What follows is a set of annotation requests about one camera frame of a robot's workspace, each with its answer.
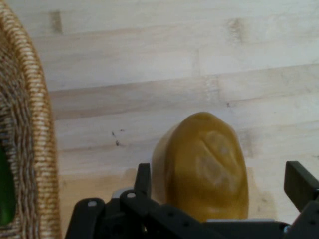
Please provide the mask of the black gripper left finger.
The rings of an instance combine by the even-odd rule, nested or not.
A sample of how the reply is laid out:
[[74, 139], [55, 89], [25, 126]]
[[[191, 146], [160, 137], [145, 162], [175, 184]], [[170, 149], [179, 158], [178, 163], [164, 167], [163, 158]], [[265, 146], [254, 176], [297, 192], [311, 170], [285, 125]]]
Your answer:
[[134, 187], [105, 203], [79, 201], [67, 239], [219, 239], [221, 235], [170, 205], [151, 199], [150, 164], [138, 166]]

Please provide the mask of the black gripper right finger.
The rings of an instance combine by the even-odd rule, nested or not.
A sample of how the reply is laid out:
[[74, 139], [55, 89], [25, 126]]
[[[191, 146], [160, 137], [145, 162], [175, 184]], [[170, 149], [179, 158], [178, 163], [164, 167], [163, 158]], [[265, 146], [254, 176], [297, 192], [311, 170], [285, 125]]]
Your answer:
[[319, 237], [319, 181], [298, 161], [285, 167], [284, 191], [299, 215], [287, 230], [286, 239], [317, 239]]

